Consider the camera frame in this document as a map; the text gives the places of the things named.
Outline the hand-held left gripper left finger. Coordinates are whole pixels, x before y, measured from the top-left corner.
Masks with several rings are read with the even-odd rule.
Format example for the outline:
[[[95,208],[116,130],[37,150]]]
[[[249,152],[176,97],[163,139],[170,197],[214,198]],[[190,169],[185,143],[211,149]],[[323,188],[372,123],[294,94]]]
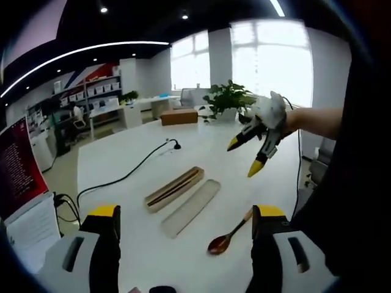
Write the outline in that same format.
[[[46,292],[119,291],[120,215],[119,205],[100,206],[46,252],[37,274]]]

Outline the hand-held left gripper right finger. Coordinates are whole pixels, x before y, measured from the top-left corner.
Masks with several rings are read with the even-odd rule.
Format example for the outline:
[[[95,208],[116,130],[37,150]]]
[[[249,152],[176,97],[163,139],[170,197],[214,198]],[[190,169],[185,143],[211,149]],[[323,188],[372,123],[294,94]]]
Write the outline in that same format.
[[[247,292],[326,292],[337,279],[324,253],[276,206],[252,207],[251,259]]]

